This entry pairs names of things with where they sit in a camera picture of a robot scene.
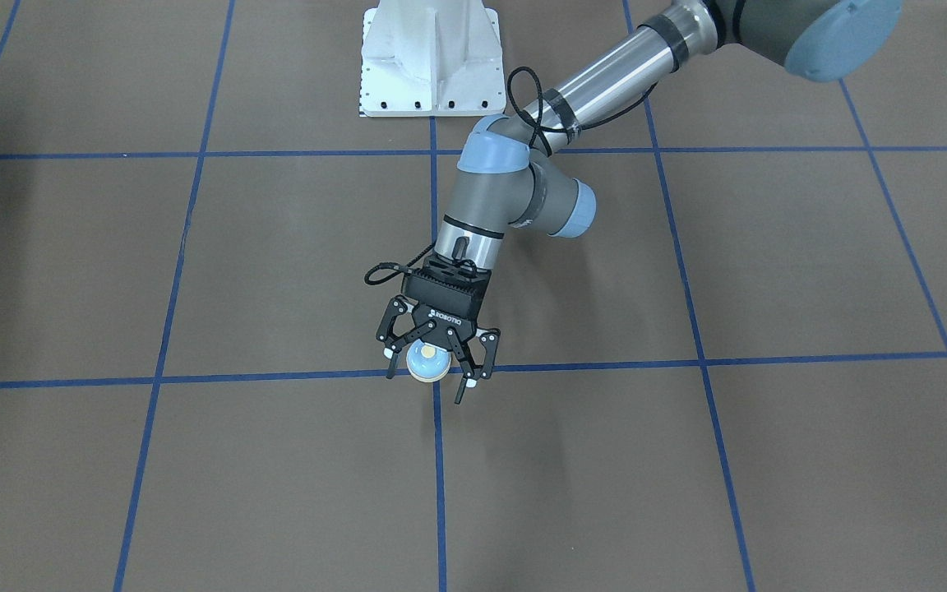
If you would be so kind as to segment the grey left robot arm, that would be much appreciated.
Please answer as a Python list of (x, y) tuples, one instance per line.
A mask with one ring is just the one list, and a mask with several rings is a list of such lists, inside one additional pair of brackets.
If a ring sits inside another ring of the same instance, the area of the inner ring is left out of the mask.
[(665, 77), (696, 56), (729, 44), (813, 82), (846, 77), (875, 56), (898, 24), (901, 1), (672, 1), (556, 89), (514, 112), (478, 120), (457, 164), (457, 181), (436, 239), (405, 265), (376, 340), (388, 364), (419, 382), (438, 382), (452, 366), (455, 402), (495, 371), (501, 333), (478, 322), (508, 229), (575, 238), (593, 224), (589, 185), (550, 161), (583, 132), (639, 108)]

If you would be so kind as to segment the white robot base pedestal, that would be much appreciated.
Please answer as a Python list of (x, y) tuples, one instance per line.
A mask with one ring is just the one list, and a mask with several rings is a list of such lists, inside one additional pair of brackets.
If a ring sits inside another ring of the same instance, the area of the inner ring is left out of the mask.
[(362, 19), (358, 112), (483, 117), (505, 108), (497, 11), (481, 1), (380, 1)]

